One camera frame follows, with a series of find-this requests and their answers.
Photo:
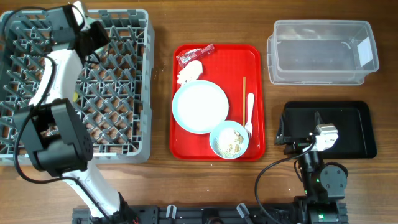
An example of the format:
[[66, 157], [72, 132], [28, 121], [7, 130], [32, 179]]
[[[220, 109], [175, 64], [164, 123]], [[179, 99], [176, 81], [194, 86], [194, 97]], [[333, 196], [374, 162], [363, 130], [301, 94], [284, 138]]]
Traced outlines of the white napkin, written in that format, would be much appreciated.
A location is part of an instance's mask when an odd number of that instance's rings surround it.
[[198, 79], [203, 73], [203, 65], [198, 60], [189, 62], [177, 75], [177, 83], [184, 85], [188, 82]]

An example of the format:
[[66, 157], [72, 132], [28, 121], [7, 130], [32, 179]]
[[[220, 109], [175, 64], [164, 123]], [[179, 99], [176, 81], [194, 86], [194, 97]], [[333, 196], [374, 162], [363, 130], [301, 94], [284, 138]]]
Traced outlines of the yellow plastic cup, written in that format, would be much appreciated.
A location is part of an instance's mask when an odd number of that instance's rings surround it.
[[73, 94], [73, 102], [76, 102], [79, 99], [79, 94], [75, 91]]

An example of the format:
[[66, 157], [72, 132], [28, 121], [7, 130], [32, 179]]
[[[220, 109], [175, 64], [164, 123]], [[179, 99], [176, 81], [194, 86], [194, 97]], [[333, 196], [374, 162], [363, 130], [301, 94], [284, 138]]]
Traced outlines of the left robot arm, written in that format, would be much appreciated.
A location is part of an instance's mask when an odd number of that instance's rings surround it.
[[92, 163], [93, 143], [72, 106], [75, 83], [84, 60], [109, 43], [100, 22], [54, 22], [54, 46], [44, 75], [29, 104], [14, 115], [15, 145], [24, 144], [36, 170], [65, 182], [89, 206], [93, 223], [133, 223], [135, 213]]

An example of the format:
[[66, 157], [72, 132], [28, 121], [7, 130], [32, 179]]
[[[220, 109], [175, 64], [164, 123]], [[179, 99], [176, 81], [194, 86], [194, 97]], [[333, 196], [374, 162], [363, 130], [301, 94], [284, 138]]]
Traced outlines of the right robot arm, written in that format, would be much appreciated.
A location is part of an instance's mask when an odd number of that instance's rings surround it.
[[332, 148], [338, 139], [334, 124], [323, 122], [315, 113], [317, 125], [306, 137], [290, 133], [287, 118], [282, 115], [274, 144], [284, 145], [284, 154], [295, 160], [304, 196], [296, 196], [289, 215], [291, 223], [348, 223], [345, 197], [348, 170], [337, 162], [324, 162], [320, 153]]

